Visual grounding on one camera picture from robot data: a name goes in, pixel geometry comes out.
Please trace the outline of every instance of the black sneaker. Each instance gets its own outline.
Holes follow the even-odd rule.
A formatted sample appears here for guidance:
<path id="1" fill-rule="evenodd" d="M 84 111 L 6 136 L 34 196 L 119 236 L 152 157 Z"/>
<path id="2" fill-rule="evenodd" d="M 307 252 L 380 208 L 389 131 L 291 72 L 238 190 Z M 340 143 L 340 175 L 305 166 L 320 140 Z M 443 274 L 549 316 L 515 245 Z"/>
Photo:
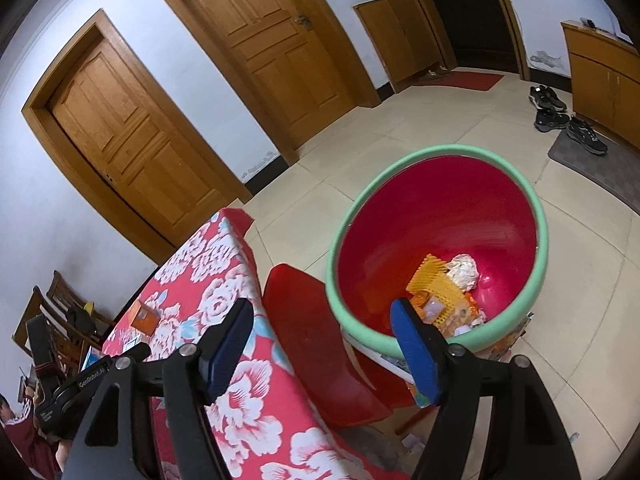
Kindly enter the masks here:
<path id="1" fill-rule="evenodd" d="M 543 86 L 536 88 L 535 86 L 531 87 L 529 90 L 529 101 L 534 105 L 538 110 L 555 110 L 554 106 L 549 101 L 549 97 L 546 95 L 546 92 L 543 91 Z"/>
<path id="2" fill-rule="evenodd" d="M 556 112 L 565 112 L 566 104 L 564 104 L 560 99 L 558 99 L 558 94 L 556 91 L 551 88 L 551 86 L 542 86 L 540 85 L 540 90 L 545 94 L 548 101 L 551 103 Z"/>
<path id="3" fill-rule="evenodd" d="M 564 130 L 570 139 L 580 142 L 588 152 L 595 155 L 607 153 L 607 145 L 598 138 L 596 132 L 586 122 L 571 117 L 569 125 Z"/>
<path id="4" fill-rule="evenodd" d="M 533 125 L 539 132 L 547 133 L 551 130 L 562 130 L 569 124 L 569 116 L 559 114 L 553 110 L 538 110 L 536 122 Z"/>

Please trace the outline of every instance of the dark doorway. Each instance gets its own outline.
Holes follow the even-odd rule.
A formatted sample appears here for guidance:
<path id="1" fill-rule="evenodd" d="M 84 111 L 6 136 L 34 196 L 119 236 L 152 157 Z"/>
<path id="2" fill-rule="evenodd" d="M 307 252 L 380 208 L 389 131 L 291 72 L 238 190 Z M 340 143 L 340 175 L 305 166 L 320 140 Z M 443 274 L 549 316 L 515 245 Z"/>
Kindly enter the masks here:
<path id="1" fill-rule="evenodd" d="M 499 0 L 434 0 L 460 66 L 518 73 Z"/>

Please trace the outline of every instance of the trash can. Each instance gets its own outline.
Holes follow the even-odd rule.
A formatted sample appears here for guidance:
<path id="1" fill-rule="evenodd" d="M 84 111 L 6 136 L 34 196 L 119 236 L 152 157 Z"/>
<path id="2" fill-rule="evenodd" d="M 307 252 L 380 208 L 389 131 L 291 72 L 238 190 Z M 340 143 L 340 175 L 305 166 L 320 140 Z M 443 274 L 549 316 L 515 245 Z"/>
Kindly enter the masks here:
<path id="1" fill-rule="evenodd" d="M 342 328 L 381 354 L 402 358 L 389 321 L 428 254 L 470 254 L 472 295 L 488 322 L 450 338 L 476 352 L 527 315 L 545 276 L 548 229 L 532 185 L 495 153 L 458 144 L 412 153 L 356 199 L 335 236 L 326 292 Z"/>

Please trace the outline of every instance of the metal screw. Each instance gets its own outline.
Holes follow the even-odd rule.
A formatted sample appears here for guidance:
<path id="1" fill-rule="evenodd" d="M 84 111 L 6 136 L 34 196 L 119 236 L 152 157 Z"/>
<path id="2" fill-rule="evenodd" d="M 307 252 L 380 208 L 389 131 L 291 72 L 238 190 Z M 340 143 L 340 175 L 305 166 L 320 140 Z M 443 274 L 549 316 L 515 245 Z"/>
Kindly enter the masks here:
<path id="1" fill-rule="evenodd" d="M 195 354 L 197 349 L 198 347 L 193 343 L 187 343 L 186 345 L 182 345 L 178 352 L 180 352 L 182 357 L 189 357 L 190 355 Z"/>
<path id="2" fill-rule="evenodd" d="M 116 368 L 118 370 L 125 370 L 131 366 L 131 357 L 120 357 L 116 361 Z"/>
<path id="3" fill-rule="evenodd" d="M 466 348 L 457 343 L 449 345 L 449 353 L 455 357 L 462 357 L 466 352 Z"/>
<path id="4" fill-rule="evenodd" d="M 516 363 L 516 366 L 519 368 L 528 368 L 531 364 L 531 361 L 529 361 L 529 358 L 525 355 L 516 355 L 516 357 L 513 358 L 513 362 Z"/>

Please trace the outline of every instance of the door frame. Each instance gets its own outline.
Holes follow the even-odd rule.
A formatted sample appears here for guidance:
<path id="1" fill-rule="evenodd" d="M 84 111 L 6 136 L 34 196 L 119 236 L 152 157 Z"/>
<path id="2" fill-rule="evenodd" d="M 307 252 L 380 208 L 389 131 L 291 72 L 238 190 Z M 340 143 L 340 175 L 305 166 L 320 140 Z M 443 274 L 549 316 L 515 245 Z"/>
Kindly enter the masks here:
<path id="1" fill-rule="evenodd" d="M 214 30 L 209 30 L 191 12 L 183 0 L 164 0 L 202 47 L 212 62 L 238 94 L 258 124 L 291 166 L 298 160 L 287 126 L 273 113 L 255 82 L 248 76 L 233 50 Z M 294 0 L 311 18 L 314 30 L 327 50 L 340 78 L 357 106 L 373 108 L 382 101 L 353 43 L 342 28 L 326 0 Z"/>
<path id="2" fill-rule="evenodd" d="M 66 43 L 40 77 L 22 107 L 22 114 L 53 163 L 76 190 L 120 234 L 156 264 L 161 265 L 174 254 L 177 248 L 153 229 L 102 179 L 47 108 L 51 96 L 67 76 L 69 70 L 98 38 L 104 38 L 114 48 L 180 133 L 238 195 L 240 200 L 248 202 L 252 194 L 216 155 L 146 67 L 142 65 L 104 10 L 98 10 Z"/>
<path id="3" fill-rule="evenodd" d="M 518 20 L 516 19 L 513 6 L 511 5 L 511 0 L 498 1 L 511 36 L 511 44 L 513 45 L 513 51 L 516 56 L 518 73 L 520 74 L 521 79 L 524 81 L 530 81 L 529 65 L 527 64 L 527 54 L 522 41 L 522 32 L 520 31 Z M 433 36 L 436 40 L 436 44 L 440 48 L 440 53 L 442 54 L 445 65 L 450 70 L 455 68 L 458 65 L 458 62 L 456 61 L 456 56 L 453 53 L 453 48 L 449 41 L 449 35 L 444 28 L 444 23 L 442 22 L 440 13 L 438 12 L 434 1 L 416 0 L 416 2 L 425 13 Z"/>

